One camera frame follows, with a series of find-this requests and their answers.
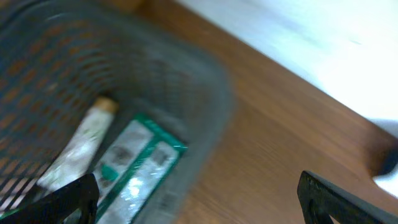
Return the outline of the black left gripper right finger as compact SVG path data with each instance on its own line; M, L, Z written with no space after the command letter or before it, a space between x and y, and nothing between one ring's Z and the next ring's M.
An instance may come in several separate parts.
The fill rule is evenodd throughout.
M300 175L297 195L306 224L397 224L397 216L307 170Z

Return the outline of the white cream tube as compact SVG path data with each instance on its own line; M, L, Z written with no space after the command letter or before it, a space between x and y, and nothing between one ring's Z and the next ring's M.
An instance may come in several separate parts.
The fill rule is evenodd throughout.
M97 98L69 143L37 181L37 185L49 191L56 191L83 176L118 108L118 103L109 98Z

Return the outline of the grey plastic mesh basket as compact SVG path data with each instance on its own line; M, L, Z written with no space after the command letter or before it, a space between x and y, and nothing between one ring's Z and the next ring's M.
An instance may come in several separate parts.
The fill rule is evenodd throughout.
M223 68L200 49L94 1L1 2L1 211L32 203L35 181L99 96L119 104L104 153L137 114L187 152L135 223L172 223L231 114Z

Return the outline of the white barcode scanner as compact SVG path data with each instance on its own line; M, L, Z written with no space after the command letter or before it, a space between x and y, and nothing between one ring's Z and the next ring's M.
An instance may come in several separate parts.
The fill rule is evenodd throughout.
M396 139L393 146L387 150L387 155L373 181L380 189L397 198L397 120L372 119L371 121Z

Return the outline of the green wipes packet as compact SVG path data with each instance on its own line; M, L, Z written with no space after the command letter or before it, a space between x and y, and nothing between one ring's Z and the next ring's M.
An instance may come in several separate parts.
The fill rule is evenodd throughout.
M139 114L96 164L96 223L132 223L187 150L149 117Z

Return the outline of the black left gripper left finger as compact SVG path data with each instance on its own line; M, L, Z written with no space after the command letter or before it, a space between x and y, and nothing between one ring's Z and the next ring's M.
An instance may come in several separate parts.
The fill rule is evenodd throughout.
M80 210L79 223L92 224L96 220L99 188L93 174L86 174L44 198L17 208L1 223L60 223Z

